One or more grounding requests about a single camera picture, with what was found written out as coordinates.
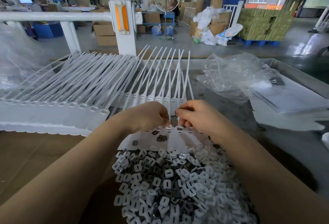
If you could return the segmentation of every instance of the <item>white pipe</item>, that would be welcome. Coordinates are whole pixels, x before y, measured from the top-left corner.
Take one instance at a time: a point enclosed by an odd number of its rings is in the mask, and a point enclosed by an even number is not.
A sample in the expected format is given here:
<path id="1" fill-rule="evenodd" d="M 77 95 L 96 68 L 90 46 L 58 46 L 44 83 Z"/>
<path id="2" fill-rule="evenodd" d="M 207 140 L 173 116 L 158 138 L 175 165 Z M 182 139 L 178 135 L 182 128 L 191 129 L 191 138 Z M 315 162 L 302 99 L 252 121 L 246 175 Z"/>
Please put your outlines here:
<path id="1" fill-rule="evenodd" d="M 0 21 L 109 21 L 112 15 L 109 11 L 103 13 L 63 13 L 63 12 L 33 12 L 20 11 L 0 12 Z"/>

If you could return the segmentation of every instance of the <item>person's right hand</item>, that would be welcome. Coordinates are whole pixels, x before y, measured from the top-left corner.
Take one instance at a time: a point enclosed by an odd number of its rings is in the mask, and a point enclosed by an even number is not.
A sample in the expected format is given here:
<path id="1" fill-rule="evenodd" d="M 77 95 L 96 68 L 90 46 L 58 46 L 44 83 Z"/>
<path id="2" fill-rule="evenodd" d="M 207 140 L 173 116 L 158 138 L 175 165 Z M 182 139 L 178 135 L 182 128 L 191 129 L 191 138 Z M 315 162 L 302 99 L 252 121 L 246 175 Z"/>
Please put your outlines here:
<path id="1" fill-rule="evenodd" d="M 190 100 L 182 104 L 176 115 L 180 117 L 179 124 L 194 127 L 201 133 L 215 138 L 225 132 L 232 123 L 204 100 Z"/>

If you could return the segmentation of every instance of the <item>hand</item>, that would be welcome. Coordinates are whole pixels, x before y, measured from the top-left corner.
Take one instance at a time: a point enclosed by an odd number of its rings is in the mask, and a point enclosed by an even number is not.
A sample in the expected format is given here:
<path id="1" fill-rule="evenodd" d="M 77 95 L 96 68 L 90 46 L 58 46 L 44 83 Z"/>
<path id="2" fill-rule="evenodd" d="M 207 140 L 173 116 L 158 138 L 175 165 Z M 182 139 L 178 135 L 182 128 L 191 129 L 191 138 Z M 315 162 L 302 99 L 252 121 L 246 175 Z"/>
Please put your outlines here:
<path id="1" fill-rule="evenodd" d="M 159 102 L 146 102 L 116 114 L 118 122 L 127 127 L 130 134 L 170 125 L 166 107 Z"/>
<path id="2" fill-rule="evenodd" d="M 180 117 L 178 122 L 180 125 L 194 127 L 212 138 L 232 125 L 227 118 L 204 100 L 187 101 L 176 110 L 176 115 Z"/>

